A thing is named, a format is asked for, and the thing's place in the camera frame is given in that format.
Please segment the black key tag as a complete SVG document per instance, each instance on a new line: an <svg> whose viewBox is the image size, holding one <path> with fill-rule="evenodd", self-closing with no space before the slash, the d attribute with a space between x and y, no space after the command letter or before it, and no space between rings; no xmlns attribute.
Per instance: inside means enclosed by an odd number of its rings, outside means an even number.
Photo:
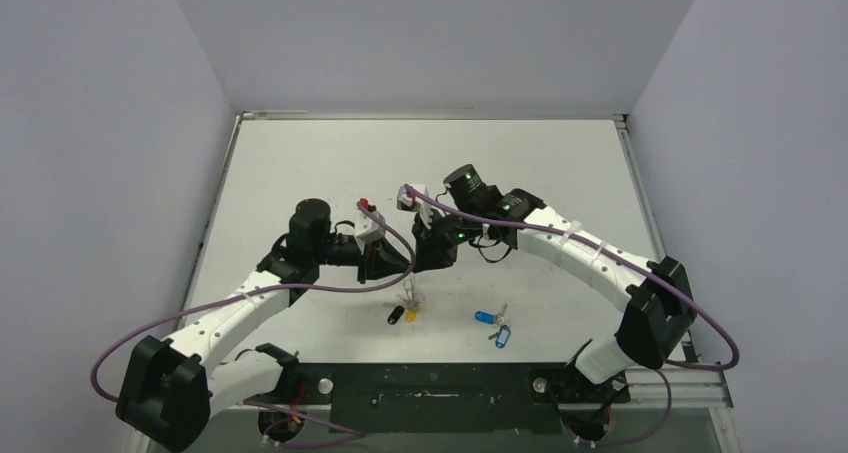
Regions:
<svg viewBox="0 0 848 453"><path fill-rule="evenodd" d="M405 307L402 305L397 305L393 308L391 313L387 317L387 323L389 325L395 325L398 321L404 316Z"/></svg>

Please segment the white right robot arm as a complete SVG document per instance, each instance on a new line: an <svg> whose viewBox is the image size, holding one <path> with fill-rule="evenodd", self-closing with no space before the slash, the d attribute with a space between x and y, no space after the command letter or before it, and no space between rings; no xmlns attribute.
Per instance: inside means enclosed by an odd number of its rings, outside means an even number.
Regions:
<svg viewBox="0 0 848 453"><path fill-rule="evenodd" d="M404 185L398 207L416 214L416 265L422 270L452 265L457 248L481 238L548 261L579 279L622 314L617 330L583 346L565 375L568 394L593 400L605 381L632 366L660 369L697 314L685 267L624 250L589 234L541 198L520 188L502 193L486 184L471 164L443 184L454 201L438 202L422 186Z"/></svg>

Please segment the perforated metal key plate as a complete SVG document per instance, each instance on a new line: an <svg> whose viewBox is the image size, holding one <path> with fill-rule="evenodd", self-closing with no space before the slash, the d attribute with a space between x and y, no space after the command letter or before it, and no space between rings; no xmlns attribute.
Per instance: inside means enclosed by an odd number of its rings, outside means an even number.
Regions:
<svg viewBox="0 0 848 453"><path fill-rule="evenodd" d="M403 293L397 296L400 303L411 311L418 311L426 301L426 296L417 287L416 275L411 273L401 283Z"/></svg>

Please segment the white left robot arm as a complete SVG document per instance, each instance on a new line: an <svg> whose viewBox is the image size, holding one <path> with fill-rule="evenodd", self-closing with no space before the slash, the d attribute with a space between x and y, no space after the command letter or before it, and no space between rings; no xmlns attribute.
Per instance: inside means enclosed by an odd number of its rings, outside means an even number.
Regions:
<svg viewBox="0 0 848 453"><path fill-rule="evenodd" d="M353 267L357 292L380 290L412 273L415 252L387 240L398 233L376 207L357 204L351 234L333 230L331 208L301 201L288 230L226 299L191 309L195 320L163 339L147 336L133 348L116 399L124 423L170 452L187 449L221 411L256 395L282 404L297 393L297 359L270 344L239 360L225 358L265 321L317 289L324 266Z"/></svg>

